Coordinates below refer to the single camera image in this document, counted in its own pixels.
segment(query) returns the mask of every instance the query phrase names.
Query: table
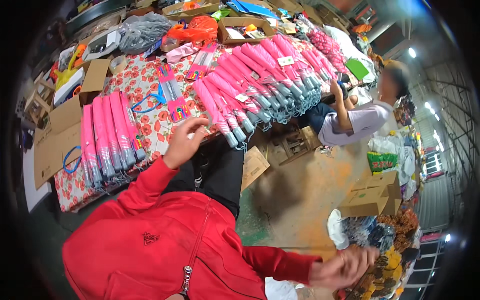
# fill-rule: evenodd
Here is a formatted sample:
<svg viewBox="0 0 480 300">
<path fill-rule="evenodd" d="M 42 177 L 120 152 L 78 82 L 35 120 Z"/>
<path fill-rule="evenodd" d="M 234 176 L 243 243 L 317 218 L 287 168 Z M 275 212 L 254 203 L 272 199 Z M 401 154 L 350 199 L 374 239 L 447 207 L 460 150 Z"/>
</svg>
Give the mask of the table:
<svg viewBox="0 0 480 300">
<path fill-rule="evenodd" d="M 299 50 L 312 49 L 314 46 L 305 41 L 293 41 L 293 46 Z M 215 52 L 214 61 L 223 52 L 231 53 L 232 49 L 229 47 L 219 48 Z M 145 61 L 143 55 L 127 55 L 127 68 L 114 76 L 105 78 L 105 85 L 103 93 L 110 94 L 113 91 L 122 91 L 127 94 L 128 99 L 132 103 L 141 101 L 144 96 L 149 93 L 158 92 L 158 77 L 156 74 L 156 67 L 160 64 L 160 58 L 153 61 Z M 178 63 L 172 65 L 175 73 L 175 78 L 179 83 L 180 90 L 183 93 L 185 102 L 190 109 L 192 115 L 199 118 L 209 119 L 209 125 L 206 126 L 205 136 L 215 134 L 218 131 L 216 125 L 212 124 L 212 118 L 205 109 L 205 106 L 193 90 L 192 82 L 185 81 L 185 75 L 188 69 L 193 64 L 195 55 L 189 55 L 182 58 Z M 330 86 L 322 85 L 322 92 L 328 93 Z M 143 111 L 152 108 L 157 103 L 154 97 L 147 98 L 142 104 L 137 106 L 135 110 Z M 171 116 L 168 113 L 167 107 L 159 104 L 156 109 L 148 113 L 135 114 L 137 121 L 137 128 L 144 141 L 144 148 L 146 151 L 146 159 L 137 164 L 137 167 L 146 167 L 147 164 L 152 163 L 161 155 L 163 155 L 168 148 L 168 143 L 172 135 L 175 133 L 179 123 L 173 123 Z M 70 163 L 67 168 L 72 169 L 76 160 Z M 55 189 L 59 199 L 60 208 L 63 212 L 77 212 L 80 208 L 88 203 L 98 199 L 104 193 L 98 192 L 92 188 L 85 187 L 83 180 L 83 170 L 81 164 L 75 172 L 68 174 L 63 169 L 57 172 L 54 176 Z M 107 191 L 111 191 L 116 186 L 109 186 Z"/>
</svg>

